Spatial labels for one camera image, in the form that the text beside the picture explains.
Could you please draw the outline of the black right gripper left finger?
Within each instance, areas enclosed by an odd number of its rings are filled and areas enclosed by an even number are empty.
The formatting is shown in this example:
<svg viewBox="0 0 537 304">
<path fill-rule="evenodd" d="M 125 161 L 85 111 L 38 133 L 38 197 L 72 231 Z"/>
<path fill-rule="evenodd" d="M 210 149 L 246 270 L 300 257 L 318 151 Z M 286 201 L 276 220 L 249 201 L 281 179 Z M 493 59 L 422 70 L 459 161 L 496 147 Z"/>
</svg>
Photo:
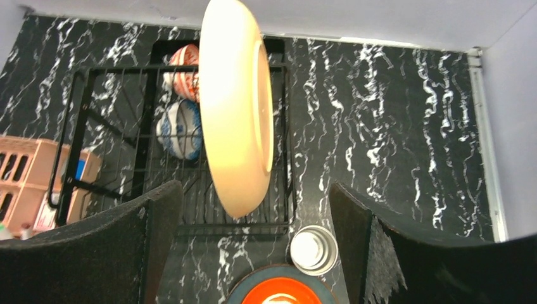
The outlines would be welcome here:
<svg viewBox="0 0 537 304">
<path fill-rule="evenodd" d="M 154 303 L 184 206 L 166 182 L 84 220 L 1 242 L 2 303 Z"/>
</svg>

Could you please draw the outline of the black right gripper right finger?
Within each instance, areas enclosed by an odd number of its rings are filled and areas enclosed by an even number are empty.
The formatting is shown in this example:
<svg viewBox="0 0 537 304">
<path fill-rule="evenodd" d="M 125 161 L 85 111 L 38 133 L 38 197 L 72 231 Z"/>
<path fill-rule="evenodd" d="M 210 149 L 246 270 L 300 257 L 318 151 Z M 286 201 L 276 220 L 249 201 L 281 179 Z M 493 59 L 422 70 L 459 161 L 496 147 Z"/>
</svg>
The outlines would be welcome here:
<svg viewBox="0 0 537 304">
<path fill-rule="evenodd" d="M 350 303 L 535 303 L 536 236 L 496 243 L 430 228 L 345 184 L 329 191 Z"/>
</svg>

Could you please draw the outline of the black wire dish rack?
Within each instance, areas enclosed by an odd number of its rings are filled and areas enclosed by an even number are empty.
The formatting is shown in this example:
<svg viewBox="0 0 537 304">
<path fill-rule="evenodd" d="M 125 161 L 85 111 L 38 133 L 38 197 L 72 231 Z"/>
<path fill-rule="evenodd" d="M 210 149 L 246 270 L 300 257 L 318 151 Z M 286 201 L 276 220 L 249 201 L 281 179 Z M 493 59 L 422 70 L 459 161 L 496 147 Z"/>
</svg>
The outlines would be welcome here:
<svg viewBox="0 0 537 304">
<path fill-rule="evenodd" d="M 286 42 L 264 39 L 274 109 L 274 159 L 268 191 L 251 213 L 226 214 L 210 173 L 194 98 L 183 98 L 171 78 L 195 74 L 194 63 L 173 63 L 196 40 L 158 41 L 146 66 L 94 66 L 74 73 L 46 202 L 54 223 L 69 224 L 130 201 L 171 180 L 182 183 L 181 234 L 273 236 L 287 233 L 296 213 L 289 134 Z"/>
</svg>

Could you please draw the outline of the blue floral bowl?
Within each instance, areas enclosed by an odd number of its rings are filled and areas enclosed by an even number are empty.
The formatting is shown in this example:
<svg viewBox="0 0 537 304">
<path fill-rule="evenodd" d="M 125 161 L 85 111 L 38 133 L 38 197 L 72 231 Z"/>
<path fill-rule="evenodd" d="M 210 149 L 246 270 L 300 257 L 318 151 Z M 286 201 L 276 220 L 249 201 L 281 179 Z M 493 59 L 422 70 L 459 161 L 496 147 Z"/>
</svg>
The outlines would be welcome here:
<svg viewBox="0 0 537 304">
<path fill-rule="evenodd" d="M 156 138 L 163 149 L 182 160 L 196 160 L 203 147 L 201 114 L 194 101 L 170 104 L 156 123 Z"/>
</svg>

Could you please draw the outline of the orange patterned bowl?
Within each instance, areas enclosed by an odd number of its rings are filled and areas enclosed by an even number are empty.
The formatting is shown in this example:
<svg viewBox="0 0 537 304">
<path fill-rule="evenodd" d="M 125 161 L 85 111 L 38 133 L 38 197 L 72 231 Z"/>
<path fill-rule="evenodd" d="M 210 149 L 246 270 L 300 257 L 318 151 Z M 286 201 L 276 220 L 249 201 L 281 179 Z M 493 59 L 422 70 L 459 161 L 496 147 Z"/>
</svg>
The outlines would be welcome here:
<svg viewBox="0 0 537 304">
<path fill-rule="evenodd" d="M 194 44 L 188 44 L 177 50 L 168 62 L 172 66 L 197 65 L 199 49 Z M 177 95 L 191 101 L 199 102 L 197 72 L 166 72 L 163 80 L 168 88 Z"/>
</svg>

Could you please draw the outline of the yellow plate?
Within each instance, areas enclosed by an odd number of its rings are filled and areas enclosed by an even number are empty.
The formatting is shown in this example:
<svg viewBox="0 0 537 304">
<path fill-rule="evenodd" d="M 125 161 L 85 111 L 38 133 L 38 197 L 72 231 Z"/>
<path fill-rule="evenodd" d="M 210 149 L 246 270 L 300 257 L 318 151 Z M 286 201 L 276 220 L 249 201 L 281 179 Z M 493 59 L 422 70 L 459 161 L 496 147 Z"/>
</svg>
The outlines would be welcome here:
<svg viewBox="0 0 537 304">
<path fill-rule="evenodd" d="M 238 219 L 269 187 L 274 118 L 267 50 L 252 12 L 240 1 L 210 1 L 199 42 L 199 100 L 215 190 Z"/>
</svg>

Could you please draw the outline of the orange red plate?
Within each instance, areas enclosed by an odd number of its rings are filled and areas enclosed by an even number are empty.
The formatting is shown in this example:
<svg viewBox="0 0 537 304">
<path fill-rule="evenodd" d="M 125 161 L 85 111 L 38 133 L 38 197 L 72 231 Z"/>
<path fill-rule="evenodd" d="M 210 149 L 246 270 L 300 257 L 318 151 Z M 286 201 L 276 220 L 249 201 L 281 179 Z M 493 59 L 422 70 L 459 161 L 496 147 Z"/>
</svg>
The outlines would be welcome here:
<svg viewBox="0 0 537 304">
<path fill-rule="evenodd" d="M 321 304 L 320 298 L 296 279 L 276 277 L 266 279 L 251 288 L 242 303 L 245 304 Z"/>
</svg>

